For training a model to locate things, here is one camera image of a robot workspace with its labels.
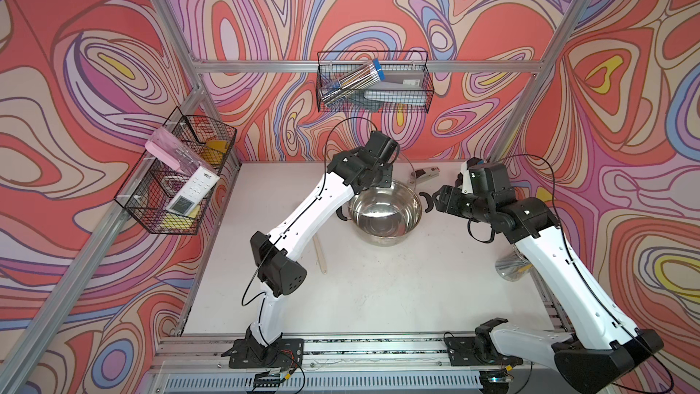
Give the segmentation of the stainless steel pot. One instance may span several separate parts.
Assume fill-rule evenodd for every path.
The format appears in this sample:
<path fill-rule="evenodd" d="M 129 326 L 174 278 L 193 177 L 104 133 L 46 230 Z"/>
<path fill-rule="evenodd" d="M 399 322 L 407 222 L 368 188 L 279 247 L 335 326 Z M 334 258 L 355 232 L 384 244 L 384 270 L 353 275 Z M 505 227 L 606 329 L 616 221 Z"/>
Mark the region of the stainless steel pot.
<path fill-rule="evenodd" d="M 355 195 L 335 214 L 353 224 L 366 243 L 390 247 L 405 242 L 434 207 L 430 194 L 416 193 L 408 184 L 393 181 L 389 187 L 373 187 Z"/>

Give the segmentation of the beige plastic ladle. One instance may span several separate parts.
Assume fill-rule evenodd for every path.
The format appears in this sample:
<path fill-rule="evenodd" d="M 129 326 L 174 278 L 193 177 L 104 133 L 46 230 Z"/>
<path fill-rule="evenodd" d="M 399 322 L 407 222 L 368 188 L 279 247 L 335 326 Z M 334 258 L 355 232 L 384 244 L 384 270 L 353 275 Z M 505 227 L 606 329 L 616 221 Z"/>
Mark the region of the beige plastic ladle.
<path fill-rule="evenodd" d="M 319 236 L 314 235 L 312 238 L 312 242 L 313 242 L 313 245 L 315 248 L 315 253 L 316 253 L 316 258 L 317 258 L 317 262 L 319 265 L 319 269 L 320 269 L 322 274 L 326 275 L 327 274 L 326 256 L 324 255 L 323 246 L 321 244 Z"/>

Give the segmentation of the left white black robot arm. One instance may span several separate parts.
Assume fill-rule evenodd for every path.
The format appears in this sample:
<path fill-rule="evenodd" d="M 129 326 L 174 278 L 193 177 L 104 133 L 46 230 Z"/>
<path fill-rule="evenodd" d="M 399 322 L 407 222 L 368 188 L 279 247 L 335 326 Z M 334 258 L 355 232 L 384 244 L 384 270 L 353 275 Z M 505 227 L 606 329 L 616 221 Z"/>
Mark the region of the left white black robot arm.
<path fill-rule="evenodd" d="M 258 316 L 245 332 L 244 344 L 257 359 L 266 359 L 283 335 L 286 297 L 307 271 L 299 264 L 306 246 L 337 209 L 370 188 L 387 184 L 399 144 L 380 131 L 370 133 L 363 146 L 341 151 L 328 162 L 320 182 L 282 224 L 250 239 L 255 262 L 252 283 L 262 299 Z"/>

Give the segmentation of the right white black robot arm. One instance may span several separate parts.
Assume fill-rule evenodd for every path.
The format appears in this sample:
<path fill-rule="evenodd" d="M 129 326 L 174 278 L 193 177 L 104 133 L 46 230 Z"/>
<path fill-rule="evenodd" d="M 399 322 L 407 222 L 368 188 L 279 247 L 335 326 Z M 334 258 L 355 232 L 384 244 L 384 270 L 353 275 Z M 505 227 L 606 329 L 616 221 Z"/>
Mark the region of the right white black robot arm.
<path fill-rule="evenodd" d="M 572 251 L 557 213 L 536 197 L 517 198 L 503 164 L 471 159 L 460 172 L 460 184 L 433 193 L 434 207 L 504 235 L 538 272 L 573 327 L 563 335 L 496 317 L 474 331 L 476 359 L 486 364 L 525 359 L 558 371 L 579 393 L 597 393 L 663 349 L 663 339 L 638 328 Z"/>

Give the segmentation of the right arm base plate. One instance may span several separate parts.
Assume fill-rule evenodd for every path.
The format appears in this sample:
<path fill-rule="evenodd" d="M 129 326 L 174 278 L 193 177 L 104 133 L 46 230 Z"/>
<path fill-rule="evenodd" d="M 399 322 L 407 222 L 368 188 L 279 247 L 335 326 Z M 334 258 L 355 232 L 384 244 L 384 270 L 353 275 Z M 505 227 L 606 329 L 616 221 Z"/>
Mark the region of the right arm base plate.
<path fill-rule="evenodd" d="M 514 368 L 523 364 L 521 358 L 502 355 L 495 349 L 480 346 L 478 336 L 455 336 L 448 331 L 443 334 L 443 342 L 452 367 Z"/>

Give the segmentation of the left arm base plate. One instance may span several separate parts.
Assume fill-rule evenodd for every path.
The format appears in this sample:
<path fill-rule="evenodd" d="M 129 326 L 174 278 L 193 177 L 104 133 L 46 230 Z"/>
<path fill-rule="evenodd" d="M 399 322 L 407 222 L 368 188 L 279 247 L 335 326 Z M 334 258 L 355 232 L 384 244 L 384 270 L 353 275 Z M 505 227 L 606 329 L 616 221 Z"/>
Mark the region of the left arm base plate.
<path fill-rule="evenodd" d="M 229 368 L 281 368 L 289 370 L 303 362 L 304 341 L 302 339 L 277 339 L 270 346 L 258 343 L 253 337 L 236 339 L 233 346 L 222 353 L 228 358 Z"/>

